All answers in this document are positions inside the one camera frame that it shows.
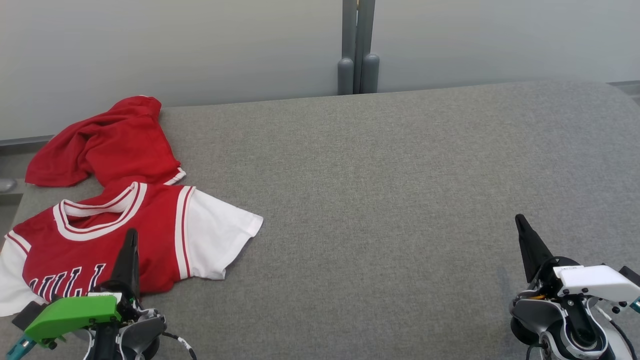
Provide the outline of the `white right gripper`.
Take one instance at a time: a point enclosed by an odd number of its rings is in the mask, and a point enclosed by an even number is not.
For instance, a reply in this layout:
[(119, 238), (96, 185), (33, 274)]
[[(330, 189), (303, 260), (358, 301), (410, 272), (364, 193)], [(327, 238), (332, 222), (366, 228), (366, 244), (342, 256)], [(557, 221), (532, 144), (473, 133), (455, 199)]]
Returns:
[(595, 297), (614, 304), (640, 299), (640, 282), (605, 264), (584, 266), (567, 257), (553, 257), (523, 214), (515, 216), (515, 224), (530, 290), (547, 299)]

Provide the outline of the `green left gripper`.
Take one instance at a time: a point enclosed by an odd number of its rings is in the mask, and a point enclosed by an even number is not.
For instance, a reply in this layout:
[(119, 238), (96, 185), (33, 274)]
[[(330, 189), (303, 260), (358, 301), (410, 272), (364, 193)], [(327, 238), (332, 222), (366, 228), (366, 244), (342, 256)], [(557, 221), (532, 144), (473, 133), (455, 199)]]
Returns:
[(123, 328), (139, 317), (140, 265), (138, 231), (126, 231), (110, 282), (104, 282), (83, 296), (62, 297), (46, 305), (23, 333), (45, 346), (77, 330), (98, 330), (103, 324)]

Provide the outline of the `red jersey with white sleeves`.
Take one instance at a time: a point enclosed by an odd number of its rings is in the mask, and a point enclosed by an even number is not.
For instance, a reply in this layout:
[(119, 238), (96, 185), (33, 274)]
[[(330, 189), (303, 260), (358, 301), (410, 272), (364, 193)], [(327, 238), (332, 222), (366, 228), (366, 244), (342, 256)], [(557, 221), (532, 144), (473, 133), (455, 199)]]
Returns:
[(224, 280), (263, 217), (194, 186), (133, 182), (79, 203), (63, 200), (15, 225), (0, 251), (0, 317), (30, 302), (86, 296), (109, 280), (137, 231), (139, 288), (165, 293), (192, 277)]

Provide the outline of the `red shorts with white trim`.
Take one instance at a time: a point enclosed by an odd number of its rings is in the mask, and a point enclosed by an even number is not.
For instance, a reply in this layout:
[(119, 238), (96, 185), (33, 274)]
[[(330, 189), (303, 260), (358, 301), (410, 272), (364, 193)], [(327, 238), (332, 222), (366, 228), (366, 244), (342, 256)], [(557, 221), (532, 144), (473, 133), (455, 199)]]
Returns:
[(162, 103), (153, 96), (130, 96), (69, 125), (32, 158), (25, 182), (66, 188), (94, 177), (103, 187), (125, 179), (177, 184), (186, 171), (160, 125), (161, 110)]

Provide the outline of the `grey partition post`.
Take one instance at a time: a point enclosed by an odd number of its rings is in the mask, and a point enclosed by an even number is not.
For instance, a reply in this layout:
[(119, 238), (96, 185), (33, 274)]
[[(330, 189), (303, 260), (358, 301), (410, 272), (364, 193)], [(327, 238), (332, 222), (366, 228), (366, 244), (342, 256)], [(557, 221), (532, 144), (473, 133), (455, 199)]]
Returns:
[(371, 51), (376, 3), (377, 0), (342, 0), (339, 96), (378, 92), (380, 57)]

